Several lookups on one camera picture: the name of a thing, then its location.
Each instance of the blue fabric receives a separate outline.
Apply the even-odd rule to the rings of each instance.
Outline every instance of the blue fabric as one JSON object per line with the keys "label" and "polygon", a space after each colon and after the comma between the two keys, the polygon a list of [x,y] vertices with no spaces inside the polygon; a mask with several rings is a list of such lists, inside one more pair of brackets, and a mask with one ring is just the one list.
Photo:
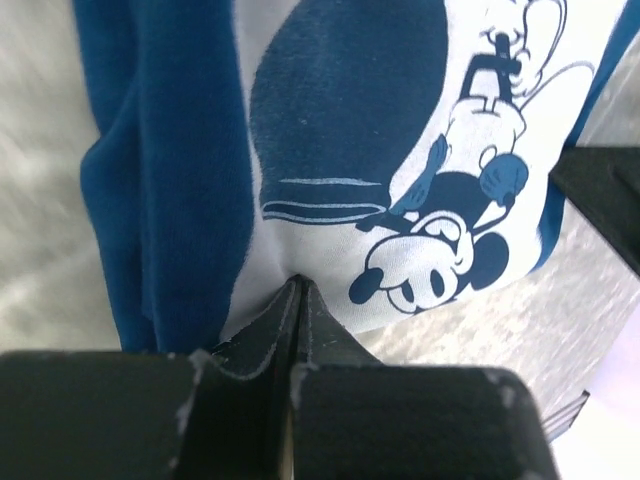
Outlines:
{"label": "blue fabric", "polygon": [[[190,352],[214,346],[228,316],[254,222],[233,1],[74,4],[89,97],[101,133],[84,159],[81,184],[122,348]],[[335,2],[330,9],[325,5],[324,0],[301,2],[256,73],[249,121],[265,172],[257,199],[265,218],[337,224],[385,211],[388,181],[421,135],[442,89],[448,38],[442,1],[405,0],[391,10],[388,2],[371,1],[370,15],[357,19],[352,13],[359,9],[350,2]],[[318,31],[313,30],[316,22],[306,23],[329,11],[331,17],[324,18],[325,26]],[[640,0],[631,0],[568,146],[575,144],[639,24]],[[333,26],[331,38],[323,37],[326,25]],[[382,27],[392,32],[395,43],[386,45]],[[320,38],[333,43],[316,48]],[[376,49],[379,44],[386,47]],[[344,45],[350,47],[348,52],[342,51]],[[301,48],[307,55],[299,55]],[[369,58],[378,60],[380,70],[373,76]],[[324,75],[331,65],[340,68]],[[273,82],[275,75],[292,80]],[[463,92],[471,85],[467,83]],[[351,92],[340,104],[344,108],[322,108],[331,98],[318,92],[331,91]],[[353,118],[377,123],[349,121]],[[323,143],[324,150],[314,151],[313,135],[331,141]],[[443,137],[434,144],[432,163],[410,194],[376,221],[390,222],[392,230],[402,233],[406,225],[399,214],[405,210],[465,212],[465,223],[475,225],[490,201],[510,209],[528,178],[521,159],[494,159],[481,182],[457,172],[436,177],[446,149]],[[287,157],[283,151],[295,154]],[[373,168],[369,159],[374,157],[386,160]],[[344,158],[353,161],[345,164]],[[307,181],[316,178],[323,181]],[[464,193],[452,195],[456,188]],[[321,208],[299,208],[309,190],[322,192],[315,194]],[[352,201],[339,204],[345,192]],[[551,185],[539,224],[543,249],[538,266],[557,243],[563,205],[564,198]],[[363,222],[357,228],[367,231],[373,225]],[[483,236],[474,248],[482,254],[471,271],[456,279],[460,289],[468,284],[488,286],[506,268],[508,248],[497,234]],[[443,280],[434,277],[432,284],[439,297]],[[379,286],[379,272],[366,270],[354,282],[351,298],[366,303]],[[409,287],[403,294],[414,308],[417,303]]]}
{"label": "blue fabric", "polygon": [[102,135],[81,184],[122,348],[215,345],[253,226],[231,1],[74,3]]}
{"label": "blue fabric", "polygon": [[[587,100],[580,112],[573,131],[567,138],[565,147],[570,148],[577,144],[602,90],[604,90],[609,78],[611,78],[611,75],[635,38],[638,30],[640,30],[640,0],[628,0],[618,20],[616,29],[609,39],[609,44],[604,52],[600,68],[596,73]],[[538,233],[542,241],[542,252],[538,263],[533,268],[534,271],[544,265],[558,243],[564,216],[565,200],[565,196],[558,190],[558,187],[549,181],[544,211],[538,225]]]}

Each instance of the cartoon mouse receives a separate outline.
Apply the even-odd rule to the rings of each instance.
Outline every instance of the cartoon mouse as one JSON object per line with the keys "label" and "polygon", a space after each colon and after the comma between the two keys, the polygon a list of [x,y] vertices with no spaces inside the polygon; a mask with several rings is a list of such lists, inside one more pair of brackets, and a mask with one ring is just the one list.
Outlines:
{"label": "cartoon mouse", "polygon": [[[479,290],[494,283],[509,260],[507,242],[487,232],[496,222],[475,227],[491,202],[472,175],[435,176],[423,204],[430,213],[415,224],[391,219],[388,228],[397,234],[371,249],[349,290],[351,301],[364,304],[384,292],[399,312],[416,314],[452,301],[469,285]],[[398,265],[398,258],[407,263]]]}

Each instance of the cartoon character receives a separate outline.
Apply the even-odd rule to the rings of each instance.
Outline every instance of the cartoon character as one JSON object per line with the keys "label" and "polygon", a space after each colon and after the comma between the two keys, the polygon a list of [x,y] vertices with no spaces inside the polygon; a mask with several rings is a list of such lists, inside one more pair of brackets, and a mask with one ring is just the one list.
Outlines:
{"label": "cartoon character", "polygon": [[[387,212],[360,221],[358,229],[389,225],[394,222],[390,217],[408,212],[429,215],[423,205],[432,182],[444,172],[476,177],[486,197],[505,209],[501,218],[509,213],[529,177],[524,160],[513,152],[526,122],[511,94],[509,76],[519,72],[520,64],[510,57],[507,35],[496,36],[495,48],[495,55],[477,54],[471,59],[448,129],[432,145],[423,172]],[[494,74],[496,98],[471,94],[476,76],[487,71]]]}
{"label": "cartoon character", "polygon": [[[561,69],[518,102],[520,107],[511,79],[522,65],[510,55],[507,34],[494,39],[495,55],[472,58],[448,129],[433,143],[423,172],[387,212],[358,223],[361,231],[395,233],[367,255],[349,291],[352,302],[363,304],[384,292],[396,310],[415,314],[455,300],[468,287],[486,288],[504,273],[508,245],[491,229],[509,215],[529,179],[529,166],[517,153],[527,131],[525,107],[559,77],[574,78],[566,72],[586,67],[592,74],[592,67],[576,63]],[[472,94],[479,72],[494,74],[495,97]],[[491,204],[501,213],[483,218]],[[409,220],[416,217],[415,223]],[[408,261],[398,265],[398,258]]]}
{"label": "cartoon character", "polygon": [[[421,205],[427,215],[415,224],[386,217],[391,222],[385,226],[397,234],[371,249],[349,290],[351,301],[364,304],[384,292],[396,310],[416,314],[450,302],[468,286],[491,285],[509,259],[505,239],[487,232],[495,223],[474,227],[491,202],[473,175],[436,175]],[[398,265],[399,258],[406,263]]]}

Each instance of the t-shirt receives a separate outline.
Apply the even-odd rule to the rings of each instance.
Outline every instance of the t-shirt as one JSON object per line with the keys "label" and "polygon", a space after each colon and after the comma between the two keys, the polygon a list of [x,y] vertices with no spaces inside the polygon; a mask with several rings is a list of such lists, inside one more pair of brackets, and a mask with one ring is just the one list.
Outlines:
{"label": "t-shirt", "polygon": [[549,172],[640,26],[638,0],[75,7],[128,351],[228,340],[294,275],[357,333],[538,268]]}

